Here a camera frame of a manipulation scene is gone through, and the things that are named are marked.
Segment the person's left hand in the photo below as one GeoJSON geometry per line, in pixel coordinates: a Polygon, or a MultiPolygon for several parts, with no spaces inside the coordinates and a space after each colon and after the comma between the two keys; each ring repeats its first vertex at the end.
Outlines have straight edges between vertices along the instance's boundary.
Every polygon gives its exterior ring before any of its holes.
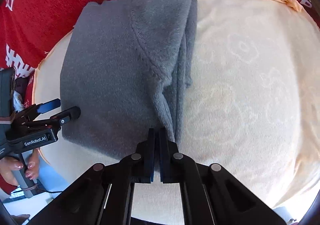
{"type": "MultiPolygon", "coordinates": [[[[4,157],[1,159],[1,176],[4,181],[10,185],[17,186],[18,182],[14,177],[13,171],[19,171],[23,169],[24,165],[13,157],[4,157]]],[[[34,180],[39,176],[39,149],[33,150],[33,153],[28,158],[28,167],[25,171],[25,176],[28,179],[34,180]]]]}

